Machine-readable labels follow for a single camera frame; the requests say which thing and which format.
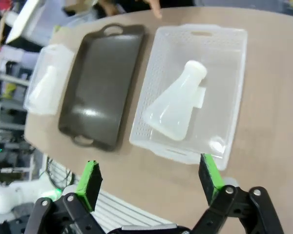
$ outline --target cable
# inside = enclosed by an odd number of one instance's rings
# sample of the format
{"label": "cable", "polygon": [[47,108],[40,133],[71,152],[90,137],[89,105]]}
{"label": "cable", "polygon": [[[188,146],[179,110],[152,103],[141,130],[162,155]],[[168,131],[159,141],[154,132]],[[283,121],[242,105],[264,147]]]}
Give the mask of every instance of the cable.
{"label": "cable", "polygon": [[52,177],[55,177],[55,175],[54,174],[52,174],[52,172],[50,171],[50,168],[51,168],[51,165],[52,165],[52,163],[53,163],[53,159],[50,159],[49,157],[47,158],[47,167],[46,167],[46,170],[43,172],[43,173],[47,173],[47,175],[48,175],[48,177],[49,177],[49,180],[50,180],[50,182],[51,182],[51,184],[55,187],[55,188],[57,188],[57,189],[60,189],[61,191],[63,191],[67,186],[69,186],[69,185],[72,185],[72,184],[74,184],[74,182],[75,182],[75,174],[74,173],[72,173],[69,169],[65,169],[65,173],[66,173],[66,177],[64,178],[64,179],[62,179],[62,180],[60,180],[60,181],[56,181],[56,179],[55,178],[52,178]]}

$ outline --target black cable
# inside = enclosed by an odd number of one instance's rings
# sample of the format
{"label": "black cable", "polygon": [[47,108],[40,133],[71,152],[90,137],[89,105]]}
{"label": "black cable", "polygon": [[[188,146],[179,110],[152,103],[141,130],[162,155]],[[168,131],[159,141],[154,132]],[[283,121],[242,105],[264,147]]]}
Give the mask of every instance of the black cable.
{"label": "black cable", "polygon": [[[49,157],[47,158],[47,167],[46,167],[46,170],[43,172],[43,173],[47,173],[47,175],[48,175],[48,177],[49,177],[49,180],[50,180],[50,182],[51,182],[51,184],[55,187],[55,188],[57,188],[57,189],[60,189],[61,191],[63,191],[67,186],[69,186],[69,185],[72,185],[72,184],[74,184],[74,182],[75,182],[75,174],[74,173],[72,173],[70,170],[68,170],[67,171],[67,168],[66,168],[66,177],[63,179],[63,180],[61,180],[61,181],[56,181],[56,180],[54,180],[53,178],[52,178],[52,173],[50,172],[50,167],[51,167],[51,165],[52,165],[52,162],[53,162],[53,159],[50,159]],[[71,180],[70,180],[70,182],[68,183],[68,177],[69,176],[71,176]],[[60,185],[59,185],[59,183],[63,183],[63,182],[65,182],[65,187],[61,187]]]}

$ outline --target white box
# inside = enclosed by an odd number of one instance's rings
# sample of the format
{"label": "white box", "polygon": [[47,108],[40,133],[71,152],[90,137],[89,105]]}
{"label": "white box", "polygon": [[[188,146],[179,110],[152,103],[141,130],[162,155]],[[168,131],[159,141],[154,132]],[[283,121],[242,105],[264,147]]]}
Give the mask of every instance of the white box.
{"label": "white box", "polygon": [[[41,50],[24,101],[28,112],[37,115],[57,113],[74,55],[62,44],[52,44]],[[50,67],[54,72],[46,76]]]}
{"label": "white box", "polygon": [[[214,155],[219,170],[227,166],[242,95],[248,34],[243,29],[186,24],[157,30],[136,115],[131,144],[186,164],[199,164],[200,154]],[[174,141],[151,129],[142,114],[183,71],[189,60],[208,74],[201,109],[194,108],[187,136]]]}

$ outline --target beige table surface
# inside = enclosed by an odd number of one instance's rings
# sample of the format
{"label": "beige table surface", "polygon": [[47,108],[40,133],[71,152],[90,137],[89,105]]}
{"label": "beige table surface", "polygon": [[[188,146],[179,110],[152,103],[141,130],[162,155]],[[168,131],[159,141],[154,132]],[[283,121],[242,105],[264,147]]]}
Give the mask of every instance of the beige table surface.
{"label": "beige table surface", "polygon": [[[58,162],[81,174],[88,160],[97,160],[102,188],[142,209],[180,225],[193,227],[207,208],[197,165],[183,165],[130,145],[128,139],[147,62],[159,26],[185,23],[244,28],[249,33],[240,115],[224,176],[242,189],[265,187],[287,234],[293,234],[293,17],[235,8],[163,10],[163,20],[150,12],[115,16],[62,29],[52,39],[77,52],[85,34],[108,23],[144,24],[148,32],[124,116],[121,147],[113,153],[72,144],[58,130],[58,118],[29,114],[26,139]],[[221,233],[243,233],[238,220],[227,221]]]}

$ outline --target person's hand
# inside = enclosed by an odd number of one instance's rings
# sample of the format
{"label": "person's hand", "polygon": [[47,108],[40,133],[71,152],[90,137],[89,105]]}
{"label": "person's hand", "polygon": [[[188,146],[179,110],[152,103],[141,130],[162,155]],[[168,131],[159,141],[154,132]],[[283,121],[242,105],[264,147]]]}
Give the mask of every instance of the person's hand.
{"label": "person's hand", "polygon": [[3,31],[4,31],[4,27],[5,27],[5,19],[8,15],[8,11],[4,10],[2,11],[2,17],[0,19],[0,50],[3,44],[3,39],[4,39],[4,35],[3,35]]}
{"label": "person's hand", "polygon": [[150,5],[156,18],[158,19],[162,18],[160,0],[143,0],[143,1]]}
{"label": "person's hand", "polygon": [[99,0],[98,3],[104,9],[107,16],[115,16],[120,14],[117,6],[110,0]]}

